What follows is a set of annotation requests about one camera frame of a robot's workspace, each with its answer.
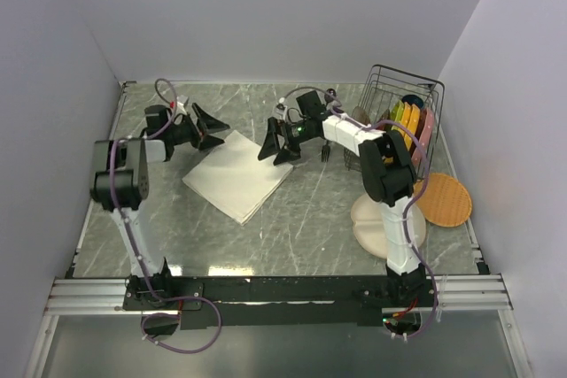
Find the black fork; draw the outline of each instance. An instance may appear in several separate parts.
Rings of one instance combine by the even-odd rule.
[[[321,161],[326,163],[329,161],[330,157],[330,141],[325,141],[325,144],[321,147]]]

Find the gray marble surface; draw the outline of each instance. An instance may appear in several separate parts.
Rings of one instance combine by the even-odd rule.
[[[178,93],[197,102],[232,129],[262,144],[266,119],[291,84],[176,83]],[[346,111],[357,104],[362,85],[333,87]],[[159,102],[151,84],[134,84],[115,136],[138,135],[144,107]],[[228,132],[220,134],[225,137]],[[149,165],[150,223],[174,274],[384,274],[385,262],[368,254],[353,236],[350,210],[364,193],[361,175],[347,171],[343,150],[331,148],[322,163],[321,140],[301,146],[302,159],[261,209],[238,225],[182,183],[182,177],[204,157],[188,144],[175,148],[170,162]],[[447,153],[438,141],[432,170],[450,174]],[[475,274],[470,237],[463,225],[440,228],[428,223],[422,252],[436,274]],[[129,274],[126,249],[118,229],[93,205],[82,241],[75,277]]]

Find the gray wall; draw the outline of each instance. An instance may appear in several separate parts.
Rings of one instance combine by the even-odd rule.
[[[478,239],[542,377],[567,371],[567,322],[541,314],[567,308],[566,28],[567,0],[481,0],[441,74]]]
[[[0,0],[0,375],[21,376],[118,84],[70,0]]]
[[[478,0],[77,0],[120,80],[437,77]]]

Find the white cloth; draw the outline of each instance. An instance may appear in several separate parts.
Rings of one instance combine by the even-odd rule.
[[[290,164],[274,166],[270,158],[258,161],[259,152],[258,144],[234,131],[183,183],[244,225],[293,169]]]

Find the black wire rack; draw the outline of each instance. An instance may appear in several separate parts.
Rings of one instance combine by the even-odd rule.
[[[405,95],[416,95],[423,100],[423,107],[430,108],[435,118],[431,139],[427,146],[427,158],[431,163],[435,144],[439,137],[441,112],[445,85],[421,75],[408,73],[390,66],[375,65],[370,69],[369,77],[362,90],[361,99],[354,109],[352,117],[358,121],[378,122],[386,110],[393,107]],[[349,170],[361,170],[360,159],[351,151],[344,149],[345,166]],[[423,177],[423,161],[416,167],[418,177]]]

